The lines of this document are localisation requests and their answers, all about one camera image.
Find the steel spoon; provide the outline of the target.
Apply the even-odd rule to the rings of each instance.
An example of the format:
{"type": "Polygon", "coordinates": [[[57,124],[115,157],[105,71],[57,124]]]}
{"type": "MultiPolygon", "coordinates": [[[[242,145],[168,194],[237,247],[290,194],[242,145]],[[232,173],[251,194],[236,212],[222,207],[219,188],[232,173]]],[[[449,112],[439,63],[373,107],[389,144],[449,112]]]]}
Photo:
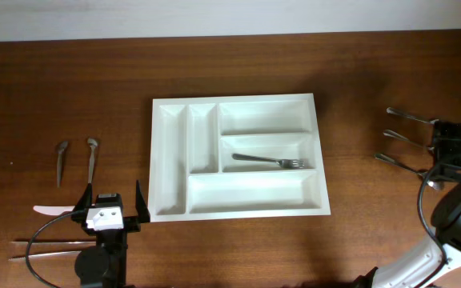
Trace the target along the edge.
{"type": "Polygon", "coordinates": [[[409,144],[412,144],[413,146],[417,146],[417,147],[423,148],[423,149],[428,150],[428,151],[433,151],[434,150],[433,146],[426,146],[424,144],[414,142],[414,141],[410,140],[409,138],[407,138],[405,136],[402,136],[401,134],[399,134],[397,132],[394,132],[393,130],[384,130],[383,135],[386,136],[386,137],[397,139],[397,140],[402,141],[402,142],[407,142],[409,144]]]}
{"type": "MultiPolygon", "coordinates": [[[[393,165],[393,166],[397,166],[398,168],[401,168],[403,170],[406,170],[406,171],[409,171],[413,174],[416,174],[421,180],[424,180],[426,175],[427,175],[427,171],[426,170],[415,170],[403,163],[401,163],[400,161],[398,160],[395,160],[385,154],[380,154],[380,153],[377,153],[374,155],[375,159],[379,160],[379,161],[382,161],[382,162],[385,162],[385,163],[388,163],[390,165],[393,165]]],[[[431,187],[432,189],[434,190],[443,190],[444,189],[444,183],[443,182],[438,182],[438,181],[434,181],[434,180],[428,180],[427,181],[427,184],[429,185],[429,187],[431,187]]]]}

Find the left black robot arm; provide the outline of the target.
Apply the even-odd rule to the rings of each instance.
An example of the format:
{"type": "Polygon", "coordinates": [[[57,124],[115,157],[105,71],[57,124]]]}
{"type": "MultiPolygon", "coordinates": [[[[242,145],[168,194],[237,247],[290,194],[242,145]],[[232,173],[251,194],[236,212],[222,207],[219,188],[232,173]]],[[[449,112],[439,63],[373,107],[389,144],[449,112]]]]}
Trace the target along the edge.
{"type": "Polygon", "coordinates": [[[150,221],[141,186],[135,185],[135,216],[123,214],[120,194],[100,194],[96,199],[92,196],[89,184],[71,216],[87,235],[95,237],[95,244],[77,256],[74,271],[82,287],[125,287],[127,235],[139,232],[141,225],[150,221]]]}

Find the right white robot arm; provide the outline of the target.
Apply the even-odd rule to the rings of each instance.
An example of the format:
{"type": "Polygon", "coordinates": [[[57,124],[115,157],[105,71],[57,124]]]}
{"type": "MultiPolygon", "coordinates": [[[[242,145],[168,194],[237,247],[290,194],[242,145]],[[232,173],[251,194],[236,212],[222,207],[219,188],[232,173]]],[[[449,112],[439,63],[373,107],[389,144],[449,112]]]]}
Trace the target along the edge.
{"type": "Polygon", "coordinates": [[[418,198],[425,239],[398,261],[357,277],[353,287],[432,287],[435,280],[461,267],[461,122],[432,119],[429,123],[433,128],[428,146],[433,166],[419,172],[422,183],[418,194],[445,182],[454,183],[454,187],[435,206],[430,218],[425,218],[423,200],[418,198]]]}

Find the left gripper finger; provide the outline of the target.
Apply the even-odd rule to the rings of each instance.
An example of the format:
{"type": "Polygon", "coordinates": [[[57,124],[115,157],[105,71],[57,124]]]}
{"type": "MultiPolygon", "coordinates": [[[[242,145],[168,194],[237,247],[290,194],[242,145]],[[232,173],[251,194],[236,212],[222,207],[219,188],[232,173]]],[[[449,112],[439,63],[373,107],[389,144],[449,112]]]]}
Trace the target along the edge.
{"type": "Polygon", "coordinates": [[[139,222],[150,222],[150,211],[148,210],[145,198],[141,191],[140,181],[136,181],[135,185],[135,209],[138,213],[139,222]]]}
{"type": "Polygon", "coordinates": [[[92,184],[88,183],[84,190],[82,197],[78,200],[74,206],[74,211],[89,209],[92,205],[92,184]]]}

